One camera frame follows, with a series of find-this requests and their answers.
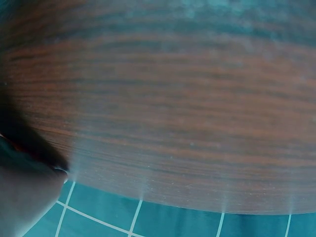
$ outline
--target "wooden surface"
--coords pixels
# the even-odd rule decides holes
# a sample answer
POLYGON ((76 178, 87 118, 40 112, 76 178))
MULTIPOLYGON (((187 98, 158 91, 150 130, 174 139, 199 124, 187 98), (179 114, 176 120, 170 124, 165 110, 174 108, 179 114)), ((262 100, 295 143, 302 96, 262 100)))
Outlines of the wooden surface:
POLYGON ((203 210, 316 211, 313 1, 14 9, 2 88, 78 182, 203 210))

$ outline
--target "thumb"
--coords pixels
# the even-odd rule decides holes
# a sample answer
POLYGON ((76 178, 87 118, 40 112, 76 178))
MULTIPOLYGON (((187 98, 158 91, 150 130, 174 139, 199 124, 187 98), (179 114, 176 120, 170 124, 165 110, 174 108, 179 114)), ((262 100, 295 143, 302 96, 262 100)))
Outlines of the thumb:
POLYGON ((24 235, 57 201, 67 173, 28 173, 0 167, 0 236, 24 235))

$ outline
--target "blue tile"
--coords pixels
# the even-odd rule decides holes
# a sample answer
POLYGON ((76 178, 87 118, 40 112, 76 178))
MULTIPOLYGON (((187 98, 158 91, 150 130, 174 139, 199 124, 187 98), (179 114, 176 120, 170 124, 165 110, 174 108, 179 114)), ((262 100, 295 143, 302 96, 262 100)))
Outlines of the blue tile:
POLYGON ((143 202, 134 233, 148 237, 216 236, 220 213, 143 202))
POLYGON ((283 237, 288 215, 225 214, 221 237, 283 237))
POLYGON ((55 204, 24 237, 55 237, 63 207, 55 204))
POLYGON ((316 213, 292 215, 288 237, 315 237, 316 213))
POLYGON ((70 191, 72 184, 73 183, 71 181, 68 181, 66 184, 64 184, 64 186, 61 190, 61 193, 60 193, 60 197, 58 199, 60 202, 66 203, 66 200, 67 200, 67 197, 68 197, 68 194, 69 194, 69 191, 70 191))
POLYGON ((114 230, 67 210, 59 237, 127 237, 126 233, 114 230))
POLYGON ((76 184, 69 206, 106 223, 129 230, 138 200, 76 184))

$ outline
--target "skin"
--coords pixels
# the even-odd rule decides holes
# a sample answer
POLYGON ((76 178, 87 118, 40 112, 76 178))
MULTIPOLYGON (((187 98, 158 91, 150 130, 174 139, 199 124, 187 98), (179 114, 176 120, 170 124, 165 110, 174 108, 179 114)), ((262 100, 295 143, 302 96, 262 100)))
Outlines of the skin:
POLYGON ((0 167, 0 236, 23 236, 57 201, 64 171, 30 174, 0 167))

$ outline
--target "teal tile floor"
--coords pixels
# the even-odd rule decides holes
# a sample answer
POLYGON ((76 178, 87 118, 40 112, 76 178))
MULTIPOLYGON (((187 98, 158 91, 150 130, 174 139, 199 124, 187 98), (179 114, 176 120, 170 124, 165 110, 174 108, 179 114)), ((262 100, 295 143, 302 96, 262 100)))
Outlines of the teal tile floor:
POLYGON ((316 237, 316 213, 196 211, 67 182, 57 203, 25 237, 316 237))

